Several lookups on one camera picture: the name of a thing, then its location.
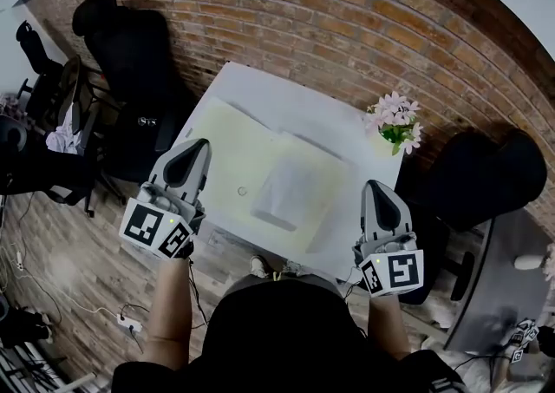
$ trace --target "gray table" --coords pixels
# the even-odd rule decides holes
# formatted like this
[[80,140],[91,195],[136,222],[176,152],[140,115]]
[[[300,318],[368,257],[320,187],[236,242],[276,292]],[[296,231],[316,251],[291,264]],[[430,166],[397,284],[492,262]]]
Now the gray table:
[[541,269],[517,270],[523,254],[544,255],[552,240],[524,209],[490,220],[473,275],[451,328],[445,332],[404,313],[418,330],[445,344],[446,350],[489,354],[508,329],[524,318],[537,319],[549,284]]

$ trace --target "black shirt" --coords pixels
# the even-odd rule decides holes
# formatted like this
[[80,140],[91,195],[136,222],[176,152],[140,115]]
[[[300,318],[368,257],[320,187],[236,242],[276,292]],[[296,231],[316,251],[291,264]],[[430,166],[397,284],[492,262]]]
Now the black shirt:
[[254,285],[221,300],[202,355],[182,370],[126,363],[112,391],[241,390],[298,386],[365,391],[430,391],[436,380],[461,383],[432,351],[400,362],[364,337],[336,294],[294,279]]

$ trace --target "black office chair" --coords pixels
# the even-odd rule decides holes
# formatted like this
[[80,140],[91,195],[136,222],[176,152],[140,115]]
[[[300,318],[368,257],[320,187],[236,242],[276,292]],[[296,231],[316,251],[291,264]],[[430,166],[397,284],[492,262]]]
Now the black office chair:
[[48,58],[40,36],[27,21],[21,23],[17,29],[16,39],[29,58],[31,67],[39,75],[33,88],[27,86],[27,79],[23,82],[18,98],[23,92],[29,93],[25,112],[37,121],[45,117],[46,122],[53,123],[63,100],[59,94],[63,66]]
[[95,186],[94,169],[85,157],[49,151],[43,138],[28,135],[17,121],[0,115],[0,194],[43,191],[57,203],[73,206]]
[[[124,205],[125,196],[120,189],[103,173],[101,167],[101,157],[103,156],[104,141],[99,131],[102,131],[101,109],[108,105],[102,97],[95,94],[95,89],[109,92],[106,89],[94,85],[88,79],[88,73],[94,72],[91,68],[87,68],[81,62],[79,56],[75,56],[68,60],[64,66],[62,78],[60,80],[60,89],[62,94],[66,95],[66,101],[62,105],[58,124],[62,124],[67,111],[71,111],[71,127],[73,135],[81,133],[81,140],[76,146],[77,154],[85,158],[88,166],[93,170],[95,179],[101,183],[118,201]],[[88,90],[83,98],[83,88]],[[90,202],[90,194],[85,199],[85,211],[89,217],[94,216],[94,212],[88,209]]]
[[498,145],[483,134],[461,133],[443,148],[415,187],[397,187],[407,202],[424,250],[424,286],[402,294],[406,304],[419,305],[428,296],[443,267],[458,276],[452,300],[461,300],[471,278],[474,257],[462,263],[445,257],[449,228],[468,231],[489,219],[537,199],[547,180],[544,157],[534,140],[515,129]]
[[195,104],[174,67],[166,20],[116,0],[85,0],[75,10],[73,31],[85,37],[111,96],[126,103],[108,132],[103,170],[141,183],[171,148]]

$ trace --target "white cloth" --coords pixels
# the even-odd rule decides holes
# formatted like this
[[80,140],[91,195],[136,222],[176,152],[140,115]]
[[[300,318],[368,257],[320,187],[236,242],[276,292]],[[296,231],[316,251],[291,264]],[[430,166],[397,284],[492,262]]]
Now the white cloth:
[[71,122],[71,108],[73,103],[66,112],[63,119],[63,124],[51,132],[46,137],[46,146],[50,151],[57,153],[77,154],[77,147],[81,143],[82,132],[79,131],[73,135],[73,128]]

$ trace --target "white table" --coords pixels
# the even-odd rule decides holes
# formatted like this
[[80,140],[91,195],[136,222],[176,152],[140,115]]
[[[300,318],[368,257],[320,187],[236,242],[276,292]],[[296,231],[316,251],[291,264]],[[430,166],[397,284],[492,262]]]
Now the white table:
[[346,103],[289,80],[234,62],[214,79],[187,120],[176,143],[186,139],[207,102],[217,97],[275,132],[286,131],[353,165],[353,178],[336,197],[307,252],[272,242],[225,213],[206,211],[206,220],[241,239],[301,265],[349,282],[360,280],[352,271],[351,247],[361,236],[362,188],[375,179],[394,188],[402,154],[379,154],[364,132],[363,112]]

